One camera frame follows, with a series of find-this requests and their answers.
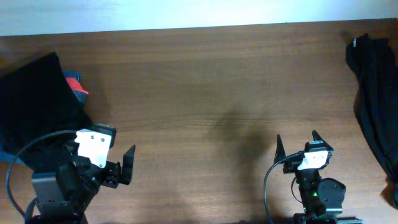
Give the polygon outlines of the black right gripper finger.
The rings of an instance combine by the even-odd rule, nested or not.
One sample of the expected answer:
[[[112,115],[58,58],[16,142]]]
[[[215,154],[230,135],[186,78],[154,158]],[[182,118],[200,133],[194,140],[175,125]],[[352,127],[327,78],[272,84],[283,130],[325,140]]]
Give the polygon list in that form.
[[[321,141],[321,145],[326,147],[328,151],[333,151],[333,148],[318,134],[316,130],[312,131],[312,137],[314,141]]]
[[[275,151],[275,156],[274,156],[274,163],[279,163],[280,161],[283,161],[286,158],[285,154],[285,149],[284,145],[282,142],[282,138],[280,134],[277,135],[277,140],[276,140],[276,151]]]

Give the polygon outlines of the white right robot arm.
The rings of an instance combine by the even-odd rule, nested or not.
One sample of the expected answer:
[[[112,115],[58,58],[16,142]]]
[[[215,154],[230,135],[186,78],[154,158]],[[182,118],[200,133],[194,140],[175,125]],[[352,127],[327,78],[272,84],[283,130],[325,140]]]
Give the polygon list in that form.
[[[346,186],[332,178],[323,178],[320,171],[328,164],[334,149],[312,131],[313,140],[306,142],[304,150],[286,156],[283,154],[283,173],[294,174],[303,213],[293,215],[295,224],[362,223],[355,217],[340,218],[343,213]]]

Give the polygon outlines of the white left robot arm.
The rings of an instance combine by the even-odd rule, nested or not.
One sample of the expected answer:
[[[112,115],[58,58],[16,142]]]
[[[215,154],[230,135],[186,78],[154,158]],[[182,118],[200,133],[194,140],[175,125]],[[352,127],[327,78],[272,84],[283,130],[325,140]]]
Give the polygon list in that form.
[[[88,129],[66,129],[44,134],[27,143],[20,153],[35,148],[44,155],[34,159],[35,198],[27,207],[27,223],[86,223],[86,209],[102,187],[111,189],[132,181],[136,146],[121,162],[108,160],[116,129],[101,124]]]

